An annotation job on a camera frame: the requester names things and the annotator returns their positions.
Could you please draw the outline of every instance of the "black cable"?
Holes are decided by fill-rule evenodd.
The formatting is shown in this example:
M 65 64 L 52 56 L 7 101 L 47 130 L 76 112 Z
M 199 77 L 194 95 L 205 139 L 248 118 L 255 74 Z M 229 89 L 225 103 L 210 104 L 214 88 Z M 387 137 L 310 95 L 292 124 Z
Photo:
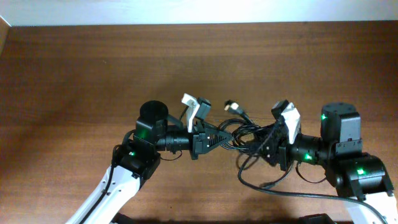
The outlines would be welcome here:
M 338 143 L 337 140 L 334 140 L 334 141 L 332 141 L 331 143 L 329 143 L 329 146 L 328 146 L 328 158 L 327 158 L 326 161 L 329 161 L 329 160 L 330 160 L 331 149 L 332 149 L 333 145 L 336 144 L 336 143 Z
M 290 165 L 290 167 L 287 169 L 287 171 L 285 171 L 285 173 L 281 177 L 279 177 L 279 179 L 260 184 L 259 186 L 262 189 L 271 189 L 271 188 L 275 187 L 277 184 L 281 183 L 282 180 L 284 180 L 289 175 L 289 173 L 292 171 L 292 168 L 293 168 L 293 164 Z
M 180 115 L 180 119 L 179 119 L 180 121 L 181 121 L 182 117 L 184 116 L 184 114 L 187 112 L 188 108 L 189 108 L 189 106 L 186 106 L 185 109 L 182 111 L 182 114 Z
M 235 129 L 231 135 L 232 140 L 230 142 L 226 142 L 221 147 L 228 150 L 238 150 L 241 154 L 250 155 L 256 151 L 258 147 L 258 143 L 261 142 L 264 138 L 268 137 L 271 133 L 272 125 L 261 127 L 257 124 L 254 124 L 252 121 L 246 121 L 245 119 L 233 118 L 227 119 L 223 121 L 218 129 L 225 131 L 228 126 L 239 124 L 240 126 Z M 253 134 L 255 141 L 244 141 L 242 138 L 249 134 Z
M 242 164 L 239 172 L 238 172 L 238 179 L 239 181 L 247 186 L 250 187 L 253 190 L 257 190 L 266 194 L 271 194 L 271 195 L 278 195 L 278 196 L 291 196 L 291 197 L 308 197 L 308 198 L 322 198 L 322 199 L 330 199 L 330 200 L 340 200 L 340 201 L 345 201 L 345 202 L 352 202 L 352 203 L 357 203 L 359 205 L 363 205 L 366 208 L 368 208 L 370 211 L 372 211 L 377 217 L 378 219 L 380 219 L 380 221 L 383 224 L 388 224 L 388 222 L 386 221 L 386 219 L 372 206 L 368 205 L 365 202 L 361 202 L 359 200 L 356 199 L 351 199 L 351 198 L 344 198 L 344 197 L 339 197 L 339 196 L 333 196 L 333 195 L 323 195 L 323 194 L 306 194 L 306 193 L 300 193 L 300 192 L 283 192 L 283 191 L 276 191 L 276 190 L 269 190 L 269 189 L 263 189 L 261 187 L 257 187 L 255 185 L 250 184 L 249 182 L 246 182 L 245 180 L 243 180 L 242 178 L 242 171 L 244 170 L 246 164 L 249 162 L 249 160 L 252 158 L 252 155 L 249 156 Z
M 241 114 L 241 117 L 248 123 L 254 124 L 253 121 L 249 119 L 249 116 L 246 113 Z
M 163 159 L 162 156 L 160 157 L 160 159 L 164 160 L 164 161 L 175 161 L 177 159 L 179 159 L 182 156 L 182 150 L 180 150 L 180 155 L 178 155 L 176 158 L 174 159 Z
M 115 156 L 116 156 L 116 150 L 120 147 L 121 145 L 116 145 L 113 147 L 112 151 L 112 161 L 111 161 L 111 171 L 109 172 L 109 179 L 108 183 L 106 184 L 105 189 L 102 191 L 101 196 L 99 196 L 98 200 L 94 203 L 94 205 L 90 208 L 90 210 L 86 213 L 86 215 L 83 217 L 83 219 L 80 221 L 79 224 L 84 224 L 84 222 L 87 220 L 87 218 L 91 215 L 91 213 L 95 210 L 95 208 L 100 204 L 102 199 L 105 197 L 105 195 L 108 193 L 109 186 L 111 185 L 112 182 L 112 176 L 113 176 L 113 169 L 116 166 L 115 164 Z
M 299 166 L 300 166 L 300 162 L 298 162 L 298 163 L 296 163 L 296 173 L 297 173 L 297 175 L 299 176 L 299 177 L 301 177 L 301 179 L 303 179 L 304 181 L 307 181 L 308 183 L 311 183 L 311 184 L 320 184 L 320 183 L 322 183 L 323 181 L 325 181 L 326 180 L 326 177 L 325 178 L 323 178 L 322 180 L 319 180 L 319 181 L 310 181 L 310 180 L 307 180 L 305 177 L 303 177 L 303 175 L 300 173 L 300 171 L 299 171 Z
M 243 155 L 245 155 L 245 154 L 239 153 L 239 155 L 238 155 L 237 158 L 236 158 L 235 165 L 236 165 L 236 167 L 237 167 L 238 169 L 241 168 L 241 166 L 239 165 L 239 160 L 240 160 L 240 158 L 241 158 Z M 252 167 L 259 159 L 260 159 L 260 157 L 259 157 L 259 156 L 256 156 L 256 158 L 253 160 L 253 162 L 250 163 L 244 170 L 250 169 L 250 167 Z
M 124 135 L 123 141 L 122 141 L 122 145 L 127 145 L 127 143 L 128 143 L 129 140 L 130 140 L 130 136 L 131 136 L 132 134 L 134 134 L 135 131 L 136 131 L 136 130 L 131 130 L 131 131 L 129 131 L 128 133 L 126 133 L 126 134 Z

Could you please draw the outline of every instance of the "wooden table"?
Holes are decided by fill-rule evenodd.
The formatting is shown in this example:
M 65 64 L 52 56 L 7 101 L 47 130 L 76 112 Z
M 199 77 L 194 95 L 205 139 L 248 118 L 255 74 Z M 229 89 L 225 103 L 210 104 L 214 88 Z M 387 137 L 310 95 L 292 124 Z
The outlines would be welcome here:
M 259 124 L 278 100 L 295 103 L 303 133 L 319 136 L 325 103 L 345 101 L 362 119 L 364 151 L 379 156 L 397 187 L 397 22 L 172 26 L 12 27 L 0 58 L 0 222 L 63 223 L 102 178 L 111 150 L 134 129 L 141 104 L 170 114 L 184 93 L 213 105 L 208 121 L 231 116 L 234 99 Z M 148 220 L 286 220 L 327 213 L 349 220 L 341 202 L 275 197 L 236 178 L 237 152 L 162 162 L 122 209 Z M 302 166 L 312 180 L 321 167 Z M 265 162 L 244 175 L 281 175 Z M 276 189 L 335 194 L 293 172 Z

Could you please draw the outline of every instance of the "white wall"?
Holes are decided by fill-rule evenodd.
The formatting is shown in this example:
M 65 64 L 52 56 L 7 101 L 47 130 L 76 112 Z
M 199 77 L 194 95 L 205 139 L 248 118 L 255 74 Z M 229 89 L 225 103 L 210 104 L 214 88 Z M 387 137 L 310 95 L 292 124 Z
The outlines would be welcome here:
M 12 26 L 398 19 L 398 0 L 0 0 Z

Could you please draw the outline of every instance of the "white plastic part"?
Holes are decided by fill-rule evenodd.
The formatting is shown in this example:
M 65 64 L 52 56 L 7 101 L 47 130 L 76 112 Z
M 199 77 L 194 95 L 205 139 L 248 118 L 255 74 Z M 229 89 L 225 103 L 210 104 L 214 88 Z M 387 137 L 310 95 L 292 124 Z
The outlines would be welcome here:
M 289 143 L 293 144 L 301 127 L 300 113 L 293 103 L 289 103 L 281 115 L 285 118 L 285 124 L 289 130 Z
M 198 110 L 199 110 L 199 103 L 197 99 L 191 95 L 188 95 L 184 93 L 183 98 L 181 99 L 181 102 L 185 105 L 188 106 L 187 112 L 185 113 L 185 116 L 187 117 L 187 128 L 188 132 L 192 133 L 192 128 L 193 128 L 193 119 L 195 118 Z
M 91 195 L 86 199 L 86 201 L 81 205 L 77 212 L 67 221 L 67 224 L 80 223 L 83 217 L 87 214 L 90 208 L 98 200 L 102 191 L 105 189 L 106 184 L 109 180 L 109 173 L 111 172 L 111 167 L 106 170 L 106 173 L 98 184 L 97 188 L 91 193 Z M 111 185 L 108 189 L 108 194 L 102 199 L 102 201 L 93 210 L 91 215 L 86 219 L 84 224 L 109 224 L 112 218 L 117 214 L 120 208 L 128 201 L 130 198 L 135 196 L 138 192 L 140 186 L 139 179 L 132 177 L 132 172 L 117 166 L 113 170 L 113 176 L 111 180 Z
M 394 196 L 389 197 L 386 192 L 379 192 L 375 194 L 367 194 L 366 200 L 367 204 L 374 207 L 382 216 L 384 216 L 388 224 L 398 223 L 397 214 L 397 200 Z M 370 224 L 380 224 L 381 221 L 378 219 L 372 211 L 362 205 L 357 203 L 344 202 L 349 215 L 353 219 L 354 223 L 370 223 Z
M 231 108 L 234 110 L 236 110 L 238 107 L 239 107 L 239 105 L 235 102 L 231 104 Z

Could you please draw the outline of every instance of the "cable connector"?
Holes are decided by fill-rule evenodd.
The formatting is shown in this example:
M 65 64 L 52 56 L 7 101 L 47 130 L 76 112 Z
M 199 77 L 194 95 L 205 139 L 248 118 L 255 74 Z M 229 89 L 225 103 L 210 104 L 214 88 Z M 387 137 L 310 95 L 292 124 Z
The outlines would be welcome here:
M 244 112 L 243 108 L 239 106 L 239 104 L 233 100 L 228 100 L 225 102 L 225 111 L 228 111 L 230 114 L 236 114 L 242 117 L 248 123 L 254 124 L 249 116 Z

